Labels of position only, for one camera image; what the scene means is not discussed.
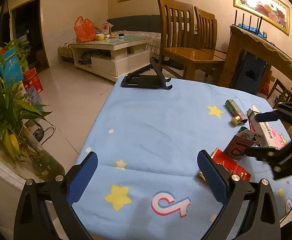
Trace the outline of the lace table cover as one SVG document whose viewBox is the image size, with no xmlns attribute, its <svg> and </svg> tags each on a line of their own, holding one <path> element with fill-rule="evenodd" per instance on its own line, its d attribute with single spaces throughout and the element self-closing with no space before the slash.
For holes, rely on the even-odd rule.
<svg viewBox="0 0 292 240">
<path fill-rule="evenodd" d="M 274 65 L 292 64 L 292 58 L 282 50 L 263 38 L 235 25 L 230 26 L 229 49 L 232 44 L 236 44 L 241 49 L 254 53 L 263 60 L 272 62 Z"/>
</svg>

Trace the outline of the black wifi router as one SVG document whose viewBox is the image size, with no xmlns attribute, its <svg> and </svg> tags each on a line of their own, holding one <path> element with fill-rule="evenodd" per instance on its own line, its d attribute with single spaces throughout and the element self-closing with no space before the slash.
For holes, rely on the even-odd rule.
<svg viewBox="0 0 292 240">
<path fill-rule="evenodd" d="M 257 36 L 262 36 L 263 35 L 262 32 L 260 31 L 262 20 L 263 20 L 262 16 L 258 17 L 255 26 L 252 25 L 252 16 L 249 17 L 248 25 L 245 24 L 245 14 L 244 13 L 242 14 L 241 22 L 238 22 L 237 18 L 238 18 L 238 12 L 237 12 L 237 10 L 235 10 L 235 17 L 234 17 L 234 23 L 233 23 L 234 26 L 239 27 L 239 28 L 241 28 L 243 30 L 246 30 L 246 31 L 248 31 L 250 33 L 253 33 L 253 34 L 257 35 Z"/>
</svg>

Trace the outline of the red cigarette box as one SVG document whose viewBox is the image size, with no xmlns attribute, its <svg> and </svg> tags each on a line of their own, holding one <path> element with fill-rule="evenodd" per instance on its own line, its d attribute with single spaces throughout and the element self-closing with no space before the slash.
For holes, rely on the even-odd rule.
<svg viewBox="0 0 292 240">
<path fill-rule="evenodd" d="M 210 155 L 216 164 L 222 165 L 230 175 L 237 174 L 244 181 L 250 181 L 251 175 L 230 156 L 224 154 L 219 148 L 216 148 Z"/>
</svg>

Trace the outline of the flower painting gold frame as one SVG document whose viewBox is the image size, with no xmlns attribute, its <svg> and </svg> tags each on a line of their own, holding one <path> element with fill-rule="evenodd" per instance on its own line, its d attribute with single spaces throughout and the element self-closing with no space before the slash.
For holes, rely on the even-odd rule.
<svg viewBox="0 0 292 240">
<path fill-rule="evenodd" d="M 290 34 L 290 7 L 281 0 L 233 0 L 233 4 Z"/>
</svg>

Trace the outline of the yellow cup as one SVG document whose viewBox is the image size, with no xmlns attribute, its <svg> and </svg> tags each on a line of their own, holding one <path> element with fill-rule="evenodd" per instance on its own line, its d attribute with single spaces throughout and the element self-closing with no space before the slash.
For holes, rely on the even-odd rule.
<svg viewBox="0 0 292 240">
<path fill-rule="evenodd" d="M 104 39 L 105 39 L 104 34 L 96 34 L 96 36 L 95 36 L 96 41 L 103 41 Z"/>
</svg>

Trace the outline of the green potted plant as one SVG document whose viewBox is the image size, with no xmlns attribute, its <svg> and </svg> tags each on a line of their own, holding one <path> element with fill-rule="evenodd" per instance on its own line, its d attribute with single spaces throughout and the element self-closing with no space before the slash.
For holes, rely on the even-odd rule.
<svg viewBox="0 0 292 240">
<path fill-rule="evenodd" d="M 0 49 L 2 67 L 7 51 Z M 13 166 L 29 163 L 37 177 L 50 181 L 64 175 L 65 169 L 26 127 L 28 121 L 38 125 L 50 113 L 44 111 L 44 105 L 31 105 L 28 95 L 21 92 L 22 86 L 22 81 L 9 85 L 0 77 L 0 143 Z"/>
</svg>

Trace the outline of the grey pink small box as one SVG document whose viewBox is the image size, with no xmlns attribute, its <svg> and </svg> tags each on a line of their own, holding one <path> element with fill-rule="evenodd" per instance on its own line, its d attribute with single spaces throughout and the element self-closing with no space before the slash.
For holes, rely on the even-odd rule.
<svg viewBox="0 0 292 240">
<path fill-rule="evenodd" d="M 236 133 L 223 152 L 234 160 L 241 160 L 245 157 L 245 150 L 256 146 L 262 139 L 259 133 L 246 129 Z"/>
</svg>

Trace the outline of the white green medicine box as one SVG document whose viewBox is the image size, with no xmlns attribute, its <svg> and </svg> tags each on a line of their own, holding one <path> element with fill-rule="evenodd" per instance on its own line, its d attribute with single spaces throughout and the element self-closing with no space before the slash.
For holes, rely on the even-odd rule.
<svg viewBox="0 0 292 240">
<path fill-rule="evenodd" d="M 251 108 L 247 111 L 250 129 L 262 136 L 262 139 L 259 141 L 260 147 L 270 147 L 278 150 L 279 143 L 275 141 L 271 127 L 267 122 L 257 122 L 257 114 L 259 114 L 259 112 L 256 112 Z"/>
</svg>

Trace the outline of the dark sofa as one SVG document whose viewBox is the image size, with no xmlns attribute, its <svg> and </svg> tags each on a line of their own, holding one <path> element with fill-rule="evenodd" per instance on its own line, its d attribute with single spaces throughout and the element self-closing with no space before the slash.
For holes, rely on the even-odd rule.
<svg viewBox="0 0 292 240">
<path fill-rule="evenodd" d="M 135 15 L 107 20 L 112 25 L 111 31 L 142 31 L 161 33 L 159 15 Z"/>
</svg>

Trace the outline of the wooden dining table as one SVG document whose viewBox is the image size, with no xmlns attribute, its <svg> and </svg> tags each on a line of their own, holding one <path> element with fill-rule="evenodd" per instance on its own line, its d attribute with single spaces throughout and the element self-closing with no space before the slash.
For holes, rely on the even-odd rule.
<svg viewBox="0 0 292 240">
<path fill-rule="evenodd" d="M 230 49 L 228 48 L 227 50 L 227 55 L 221 77 L 217 83 L 218 86 L 234 88 L 239 79 L 241 77 L 244 77 L 245 72 L 242 71 L 240 66 L 238 65 L 239 58 L 242 55 L 243 51 L 248 54 L 250 63 L 253 63 L 256 60 L 262 60 L 265 63 L 265 66 L 257 71 L 256 81 L 252 82 L 253 85 L 256 85 L 258 93 L 262 92 L 262 88 L 267 81 L 268 74 L 272 67 L 277 69 L 277 71 L 281 72 L 281 74 L 283 74 L 284 76 L 286 76 L 286 78 L 292 81 L 292 70 L 290 69 L 291 64 L 274 65 L 272 62 L 265 61 L 261 57 L 256 56 L 254 53 L 241 49 L 236 44 L 232 44 Z"/>
</svg>

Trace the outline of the green round lid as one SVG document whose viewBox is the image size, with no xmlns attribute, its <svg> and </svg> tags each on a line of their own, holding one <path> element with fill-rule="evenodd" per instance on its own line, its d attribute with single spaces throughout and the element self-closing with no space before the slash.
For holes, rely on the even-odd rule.
<svg viewBox="0 0 292 240">
<path fill-rule="evenodd" d="M 246 130 L 248 130 L 248 128 L 247 128 L 246 126 L 242 126 L 242 127 L 240 127 L 240 129 L 238 130 L 238 133 L 244 132 L 244 131 L 246 131 Z"/>
</svg>

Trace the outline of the orange plastic bag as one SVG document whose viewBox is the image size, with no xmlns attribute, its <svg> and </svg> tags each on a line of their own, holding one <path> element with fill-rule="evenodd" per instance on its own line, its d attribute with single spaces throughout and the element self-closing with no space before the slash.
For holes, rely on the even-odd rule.
<svg viewBox="0 0 292 240">
<path fill-rule="evenodd" d="M 84 19 L 83 16 L 78 17 L 75 21 L 74 31 L 79 43 L 94 41 L 96 38 L 94 23 L 89 19 Z"/>
</svg>

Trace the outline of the wooden chair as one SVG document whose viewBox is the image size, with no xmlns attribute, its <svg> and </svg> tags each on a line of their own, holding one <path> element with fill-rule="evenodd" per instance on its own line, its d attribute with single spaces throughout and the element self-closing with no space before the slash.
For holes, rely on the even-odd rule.
<svg viewBox="0 0 292 240">
<path fill-rule="evenodd" d="M 225 59 L 227 53 L 216 49 L 217 20 L 214 14 L 194 7 L 196 15 L 197 34 L 195 34 L 195 48 L 214 50 L 217 57 Z"/>
<path fill-rule="evenodd" d="M 225 59 L 217 57 L 214 50 L 196 49 L 197 34 L 194 6 L 175 0 L 157 0 L 160 13 L 160 70 L 174 77 L 194 80 L 195 72 L 201 70 L 217 84 Z"/>
</svg>

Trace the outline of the green purple gum container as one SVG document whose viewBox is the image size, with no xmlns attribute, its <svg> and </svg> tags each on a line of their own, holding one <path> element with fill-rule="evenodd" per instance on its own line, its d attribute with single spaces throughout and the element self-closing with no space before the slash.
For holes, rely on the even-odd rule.
<svg viewBox="0 0 292 240">
<path fill-rule="evenodd" d="M 230 121 L 233 126 L 244 125 L 248 121 L 248 118 L 234 100 L 228 99 L 225 106 L 233 116 Z"/>
</svg>

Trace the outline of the white coffee table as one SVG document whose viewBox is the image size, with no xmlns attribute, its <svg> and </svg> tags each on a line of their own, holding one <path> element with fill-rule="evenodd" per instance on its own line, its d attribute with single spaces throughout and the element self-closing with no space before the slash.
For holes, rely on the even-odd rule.
<svg viewBox="0 0 292 240">
<path fill-rule="evenodd" d="M 124 36 L 102 41 L 71 44 L 76 68 L 111 81 L 150 63 L 151 51 L 146 46 L 150 37 Z"/>
</svg>

